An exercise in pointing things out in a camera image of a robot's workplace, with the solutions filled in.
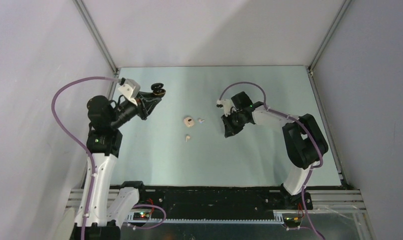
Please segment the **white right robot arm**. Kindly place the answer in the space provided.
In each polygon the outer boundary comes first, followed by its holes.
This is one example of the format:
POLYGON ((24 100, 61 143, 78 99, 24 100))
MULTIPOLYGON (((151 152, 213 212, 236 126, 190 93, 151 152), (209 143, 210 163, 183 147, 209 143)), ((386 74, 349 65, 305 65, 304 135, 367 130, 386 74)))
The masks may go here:
POLYGON ((328 143, 313 115, 292 116, 273 110, 264 102, 252 102, 244 92, 230 99, 219 99, 216 106, 223 110, 225 138, 240 133, 247 124, 267 126, 282 132, 285 149, 292 163, 281 184, 280 202, 286 209, 295 208, 315 168, 322 167, 328 143))

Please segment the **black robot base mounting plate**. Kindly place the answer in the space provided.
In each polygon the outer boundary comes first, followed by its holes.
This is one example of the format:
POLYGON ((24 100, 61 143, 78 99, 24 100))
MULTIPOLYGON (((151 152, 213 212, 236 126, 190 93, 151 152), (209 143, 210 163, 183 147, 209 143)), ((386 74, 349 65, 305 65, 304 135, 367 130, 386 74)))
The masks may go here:
POLYGON ((139 203, 163 208, 166 217, 265 218, 274 212, 312 210, 311 195, 286 196, 281 186, 207 187, 141 186, 139 203))

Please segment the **black glossy earbud charging case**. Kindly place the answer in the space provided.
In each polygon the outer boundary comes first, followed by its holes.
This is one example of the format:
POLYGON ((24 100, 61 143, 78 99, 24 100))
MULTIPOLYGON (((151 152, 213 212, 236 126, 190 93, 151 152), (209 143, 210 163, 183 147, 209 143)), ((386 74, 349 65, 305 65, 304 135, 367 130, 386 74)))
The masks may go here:
POLYGON ((156 98, 163 98, 166 94, 166 90, 164 89, 164 84, 161 82, 157 82, 151 85, 152 94, 156 98))

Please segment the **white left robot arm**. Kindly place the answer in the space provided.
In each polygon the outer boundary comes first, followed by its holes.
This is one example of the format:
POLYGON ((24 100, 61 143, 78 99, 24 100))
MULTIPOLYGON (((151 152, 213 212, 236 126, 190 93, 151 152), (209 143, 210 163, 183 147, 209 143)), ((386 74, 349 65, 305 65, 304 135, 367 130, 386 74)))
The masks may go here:
POLYGON ((132 207, 142 208, 148 195, 136 187, 122 187, 108 205, 111 179, 123 135, 119 128, 138 116, 146 120, 165 96, 166 90, 140 91, 135 103, 112 101, 97 95, 87 102, 90 120, 86 148, 89 151, 87 174, 78 213, 70 238, 72 240, 118 240, 121 226, 132 207))

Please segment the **beige square earbud case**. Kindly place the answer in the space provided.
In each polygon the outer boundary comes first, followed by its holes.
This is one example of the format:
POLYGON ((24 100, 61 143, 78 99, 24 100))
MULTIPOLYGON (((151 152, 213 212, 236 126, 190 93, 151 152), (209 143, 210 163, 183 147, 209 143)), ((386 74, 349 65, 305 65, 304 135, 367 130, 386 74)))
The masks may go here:
POLYGON ((192 117, 187 116, 183 119, 184 125, 188 128, 191 128, 195 125, 195 121, 192 117))

